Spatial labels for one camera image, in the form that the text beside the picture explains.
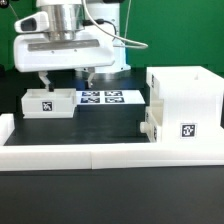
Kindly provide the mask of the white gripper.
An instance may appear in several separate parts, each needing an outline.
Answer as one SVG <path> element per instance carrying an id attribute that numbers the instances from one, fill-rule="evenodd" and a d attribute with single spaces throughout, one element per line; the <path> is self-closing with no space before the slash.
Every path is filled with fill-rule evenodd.
<path id="1" fill-rule="evenodd" d="M 46 33 L 24 34 L 14 41 L 14 63 L 20 72 L 38 72 L 48 92 L 54 91 L 47 71 L 88 68 L 91 88 L 95 68 L 115 62 L 112 38 L 93 26 L 76 34 L 72 41 L 52 42 Z"/>

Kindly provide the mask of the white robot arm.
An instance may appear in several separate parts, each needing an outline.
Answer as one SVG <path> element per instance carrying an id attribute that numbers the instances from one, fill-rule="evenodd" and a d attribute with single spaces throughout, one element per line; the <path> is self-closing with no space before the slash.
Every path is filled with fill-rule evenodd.
<path id="1" fill-rule="evenodd" d="M 37 12 L 15 22 L 14 63 L 36 72 L 47 89 L 54 70 L 90 76 L 127 71 L 119 0 L 36 0 Z"/>

